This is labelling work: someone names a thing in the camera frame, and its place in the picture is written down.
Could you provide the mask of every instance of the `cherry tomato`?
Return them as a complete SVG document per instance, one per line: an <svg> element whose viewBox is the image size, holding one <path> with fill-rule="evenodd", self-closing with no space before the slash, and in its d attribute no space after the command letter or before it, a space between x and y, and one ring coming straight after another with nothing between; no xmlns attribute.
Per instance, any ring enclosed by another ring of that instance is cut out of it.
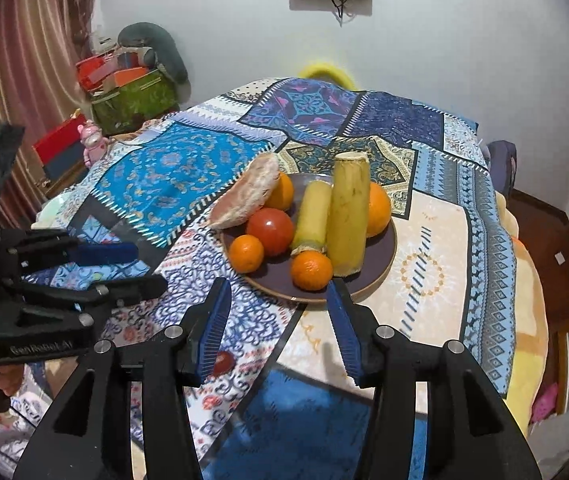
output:
<svg viewBox="0 0 569 480"><path fill-rule="evenodd" d="M279 209L265 207L253 213L247 223L247 234L256 237L264 246L264 254L277 256L293 241L293 222Z"/></svg>

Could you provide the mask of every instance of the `green bag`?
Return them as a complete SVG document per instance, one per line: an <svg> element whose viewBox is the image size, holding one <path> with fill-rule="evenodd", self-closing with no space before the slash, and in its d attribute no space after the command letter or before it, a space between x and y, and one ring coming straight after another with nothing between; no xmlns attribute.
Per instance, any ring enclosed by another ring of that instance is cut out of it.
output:
<svg viewBox="0 0 569 480"><path fill-rule="evenodd" d="M176 88L160 70L91 100L96 123L105 135L138 130L144 121L178 109Z"/></svg>

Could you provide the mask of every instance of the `baseboard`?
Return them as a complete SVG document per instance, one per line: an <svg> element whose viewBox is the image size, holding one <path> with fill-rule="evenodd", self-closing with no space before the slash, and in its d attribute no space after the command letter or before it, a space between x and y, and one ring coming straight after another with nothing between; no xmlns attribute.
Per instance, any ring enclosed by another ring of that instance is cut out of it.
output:
<svg viewBox="0 0 569 480"><path fill-rule="evenodd" d="M546 202L543 202L539 198L535 198L534 196L526 194L525 192L520 191L519 189L512 190L510 198L514 198L516 200L519 200L520 202L524 202L526 204L529 204L530 206L533 206L546 213L549 213L551 216L554 216L555 218L560 220L564 225L568 224L567 213L565 213L561 209L558 209L554 205L547 204Z"/></svg>

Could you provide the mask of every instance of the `yellow-green sugarcane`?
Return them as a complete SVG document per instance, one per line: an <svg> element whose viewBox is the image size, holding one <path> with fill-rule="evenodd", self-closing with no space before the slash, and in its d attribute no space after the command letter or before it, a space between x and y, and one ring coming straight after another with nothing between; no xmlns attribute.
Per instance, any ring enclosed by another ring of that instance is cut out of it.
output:
<svg viewBox="0 0 569 480"><path fill-rule="evenodd" d="M309 182L299 206L298 223L291 243L291 254L302 251L325 252L331 184L323 180Z"/></svg>
<svg viewBox="0 0 569 480"><path fill-rule="evenodd" d="M360 272L366 247L371 170L366 152L335 156L327 221L327 256L334 276Z"/></svg>

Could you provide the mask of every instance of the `striped curtain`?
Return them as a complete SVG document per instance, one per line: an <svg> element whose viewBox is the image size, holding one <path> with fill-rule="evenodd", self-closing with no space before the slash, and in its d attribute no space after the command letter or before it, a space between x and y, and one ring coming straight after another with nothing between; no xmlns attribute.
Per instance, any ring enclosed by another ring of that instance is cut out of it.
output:
<svg viewBox="0 0 569 480"><path fill-rule="evenodd" d="M87 54L94 0L0 0L0 123L25 126L0 221L25 227L44 201L33 144L87 106L75 63Z"/></svg>

